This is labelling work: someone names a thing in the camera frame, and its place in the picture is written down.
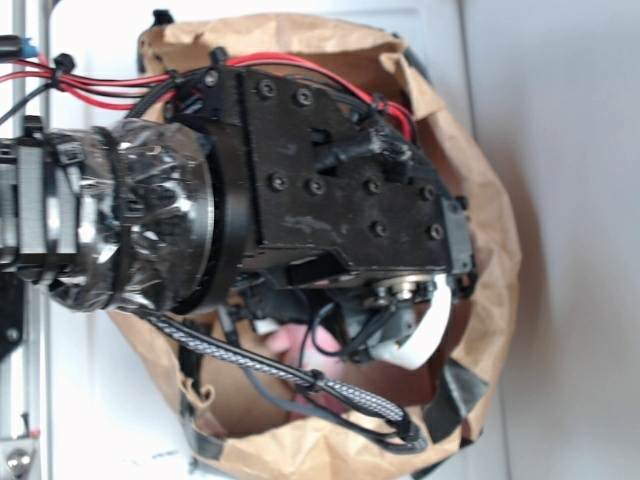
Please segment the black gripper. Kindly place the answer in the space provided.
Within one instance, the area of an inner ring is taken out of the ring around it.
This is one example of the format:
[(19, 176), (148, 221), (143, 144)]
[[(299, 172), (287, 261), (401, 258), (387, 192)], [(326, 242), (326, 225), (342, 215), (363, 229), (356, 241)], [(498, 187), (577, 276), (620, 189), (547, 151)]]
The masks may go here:
[(438, 348), (476, 268), (465, 203), (368, 101), (251, 68), (184, 82), (169, 122), (203, 134), (215, 219), (176, 312), (324, 326), (337, 356), (408, 370)]

